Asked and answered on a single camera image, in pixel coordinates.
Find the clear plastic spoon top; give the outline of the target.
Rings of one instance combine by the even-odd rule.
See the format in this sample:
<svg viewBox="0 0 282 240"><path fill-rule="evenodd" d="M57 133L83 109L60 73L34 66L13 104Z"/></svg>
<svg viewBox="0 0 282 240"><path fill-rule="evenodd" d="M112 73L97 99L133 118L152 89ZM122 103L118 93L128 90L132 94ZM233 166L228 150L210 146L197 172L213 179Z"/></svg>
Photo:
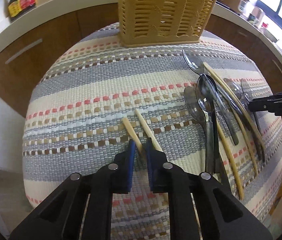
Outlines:
<svg viewBox="0 0 282 240"><path fill-rule="evenodd" d="M185 62L189 66L189 68L193 72L198 74L199 76L202 76L202 75L206 76L210 80L210 83L214 86L214 92L213 92L212 97L213 97L214 101L216 102L216 104L218 105L219 110L221 112L221 115L226 122L226 125L228 127L229 132L230 132L230 135L232 137L232 141L233 141L234 145L237 145L239 143L239 139L236 135L234 126L232 125L232 122L231 122L230 117L228 115L228 112L225 108L225 105L223 104L223 101L221 100L221 98L218 94L217 85L216 85L214 79L206 72L205 66L204 66L201 58L199 56L196 56L190 48L188 48L188 47L183 48L182 54L183 54L183 58L184 58Z"/></svg>

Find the long bamboo chopstick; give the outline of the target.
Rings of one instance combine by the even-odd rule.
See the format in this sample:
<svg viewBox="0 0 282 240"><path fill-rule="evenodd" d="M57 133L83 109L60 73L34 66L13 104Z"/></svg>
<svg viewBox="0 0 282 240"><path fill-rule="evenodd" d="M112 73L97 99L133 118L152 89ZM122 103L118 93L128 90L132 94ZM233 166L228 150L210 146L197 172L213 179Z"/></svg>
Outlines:
<svg viewBox="0 0 282 240"><path fill-rule="evenodd" d="M230 87L225 83L225 81L223 79L221 79L221 77L219 77L216 74L216 72L214 72L214 70L212 69L212 67L208 63L204 62L203 65L204 65L205 69L211 74L211 76L218 82L218 84L229 94L229 96L236 103L238 108L242 111L245 119L250 124L255 136L257 137L258 141L260 142L262 149L266 150L262 136L261 136L260 132L258 131L256 124L253 122L252 118L250 117L250 115L248 114L248 112L244 108L243 104L238 99L238 97L234 94L234 92L230 89Z"/></svg>

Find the striped woven table mat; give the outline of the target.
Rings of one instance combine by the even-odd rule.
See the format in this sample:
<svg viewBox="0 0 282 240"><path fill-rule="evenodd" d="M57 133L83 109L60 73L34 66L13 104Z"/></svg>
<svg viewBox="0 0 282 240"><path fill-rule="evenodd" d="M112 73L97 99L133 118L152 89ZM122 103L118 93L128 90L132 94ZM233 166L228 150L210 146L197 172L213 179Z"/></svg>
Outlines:
<svg viewBox="0 0 282 240"><path fill-rule="evenodd" d="M198 43L127 48L117 24L92 33L67 50L33 90L23 135L25 195L37 207L71 173L93 174L125 150L130 137L126 118L144 144L151 131L168 161L186 172L205 170L201 125L188 112L183 92L198 75L183 58L188 47L221 79L240 85L244 79L257 96L272 91L256 64L221 38L204 31ZM218 123L220 153L231 191L258 220L266 220L282 180L282 120L257 114L265 159L258 157L253 135L238 124L228 104L239 143L233 145L226 122ZM134 159L132 189L113 195L111 239L170 239L167 194L149 188L146 161Z"/></svg>

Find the yellow plastic utensil basket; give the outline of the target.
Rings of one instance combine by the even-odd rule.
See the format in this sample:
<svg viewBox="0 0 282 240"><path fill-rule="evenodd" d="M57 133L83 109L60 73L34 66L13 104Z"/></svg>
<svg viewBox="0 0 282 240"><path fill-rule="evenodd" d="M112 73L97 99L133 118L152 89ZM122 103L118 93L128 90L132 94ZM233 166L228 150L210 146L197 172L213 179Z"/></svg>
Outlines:
<svg viewBox="0 0 282 240"><path fill-rule="evenodd" d="M197 43L217 0L118 0L126 47Z"/></svg>

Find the white kitchen counter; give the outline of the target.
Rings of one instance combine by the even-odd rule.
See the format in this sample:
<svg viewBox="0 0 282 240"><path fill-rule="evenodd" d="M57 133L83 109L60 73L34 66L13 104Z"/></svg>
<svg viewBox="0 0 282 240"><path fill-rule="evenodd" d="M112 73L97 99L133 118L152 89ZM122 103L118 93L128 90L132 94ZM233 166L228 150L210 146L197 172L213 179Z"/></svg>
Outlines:
<svg viewBox="0 0 282 240"><path fill-rule="evenodd" d="M49 20L77 10L97 5L116 3L117 1L118 0L50 0L24 14L12 23L9 23L8 20L6 20L5 23L0 23L0 52L25 33ZM212 15L228 20L255 35L274 54L282 65L282 52L257 28L253 27L253 25L218 4L214 6Z"/></svg>

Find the clear grey spoon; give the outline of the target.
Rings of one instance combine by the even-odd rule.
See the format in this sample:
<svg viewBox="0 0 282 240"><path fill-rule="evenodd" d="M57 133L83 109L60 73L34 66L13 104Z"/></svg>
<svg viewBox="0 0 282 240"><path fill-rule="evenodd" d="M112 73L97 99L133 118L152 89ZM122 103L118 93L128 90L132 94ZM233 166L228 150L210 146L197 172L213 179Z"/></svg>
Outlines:
<svg viewBox="0 0 282 240"><path fill-rule="evenodd" d="M187 86L184 89L184 100L189 113L192 117L201 125L204 132L206 132L205 116L197 103L196 89L194 87Z"/></svg>

